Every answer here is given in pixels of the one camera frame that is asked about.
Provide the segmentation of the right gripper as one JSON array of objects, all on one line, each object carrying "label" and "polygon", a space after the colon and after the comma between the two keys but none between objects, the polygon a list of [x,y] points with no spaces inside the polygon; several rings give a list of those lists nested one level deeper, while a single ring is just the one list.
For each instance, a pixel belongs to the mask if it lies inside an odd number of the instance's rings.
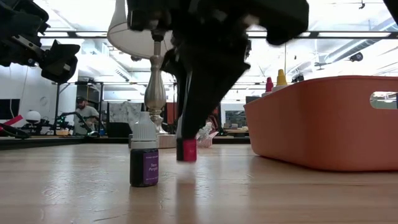
[{"label": "right gripper", "polygon": [[154,42],[172,34],[172,48],[162,60],[162,70],[176,77],[178,124],[182,116],[182,138],[193,139],[208,115],[248,64],[232,66],[194,65],[188,75],[181,58],[182,44],[205,52],[237,54],[248,51],[247,30],[260,26],[271,45],[282,45],[308,30],[310,6],[306,0],[127,0],[127,26],[148,30]]}]

